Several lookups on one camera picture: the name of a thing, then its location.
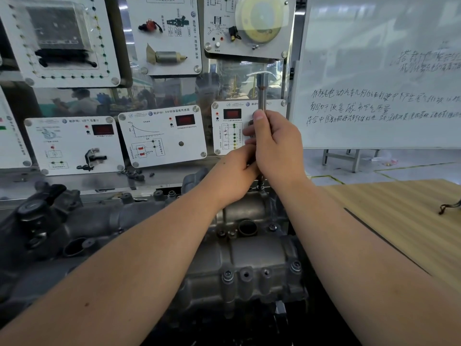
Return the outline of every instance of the gray floor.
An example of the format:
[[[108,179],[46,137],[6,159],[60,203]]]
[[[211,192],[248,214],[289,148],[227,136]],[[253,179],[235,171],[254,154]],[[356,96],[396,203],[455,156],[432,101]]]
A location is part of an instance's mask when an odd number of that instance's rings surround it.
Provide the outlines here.
[[[346,150],[330,150],[346,155]],[[374,150],[361,153],[359,172],[352,173],[352,162],[328,158],[322,165],[322,149],[304,150],[304,168],[316,185],[338,185],[369,182],[392,182],[418,179],[446,179],[461,184],[461,150],[459,149],[394,149],[388,150],[397,164],[386,166],[364,158],[374,156]]]

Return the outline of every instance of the wooden table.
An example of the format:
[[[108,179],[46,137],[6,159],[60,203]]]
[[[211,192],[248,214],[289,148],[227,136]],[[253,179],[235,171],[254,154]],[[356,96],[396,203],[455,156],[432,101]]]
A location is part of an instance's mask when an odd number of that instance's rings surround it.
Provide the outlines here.
[[[461,185],[446,180],[323,187],[338,203],[423,268],[461,293]]]

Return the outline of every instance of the line graph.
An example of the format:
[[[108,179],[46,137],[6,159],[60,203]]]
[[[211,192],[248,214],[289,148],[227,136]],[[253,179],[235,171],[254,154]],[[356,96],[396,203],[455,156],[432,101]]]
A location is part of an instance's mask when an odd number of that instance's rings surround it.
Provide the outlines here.
[[[160,133],[160,131],[147,131],[147,130],[140,129],[136,127],[135,125],[133,125],[133,123],[131,123],[131,131],[133,132],[135,137],[149,137],[149,136],[163,135],[163,133]]]

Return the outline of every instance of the red digital display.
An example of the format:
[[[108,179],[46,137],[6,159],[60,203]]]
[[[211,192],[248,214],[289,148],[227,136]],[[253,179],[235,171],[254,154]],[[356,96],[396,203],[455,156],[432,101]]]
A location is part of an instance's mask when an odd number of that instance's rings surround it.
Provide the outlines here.
[[[176,118],[176,125],[177,126],[185,126],[185,125],[194,125],[195,124],[195,117],[193,114],[188,115],[178,115]]]
[[[224,109],[224,119],[241,119],[241,109]]]
[[[95,136],[114,134],[114,127],[112,124],[91,125],[91,127],[93,128],[93,134]]]

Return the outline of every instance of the forearm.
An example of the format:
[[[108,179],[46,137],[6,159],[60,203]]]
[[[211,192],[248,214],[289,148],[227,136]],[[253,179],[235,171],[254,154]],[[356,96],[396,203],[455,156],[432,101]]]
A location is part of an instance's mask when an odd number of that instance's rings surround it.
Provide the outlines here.
[[[457,294],[442,288],[309,180],[276,191],[324,288],[363,344],[459,342]]]
[[[107,244],[7,325],[0,345],[140,344],[219,210],[205,192],[194,188]]]

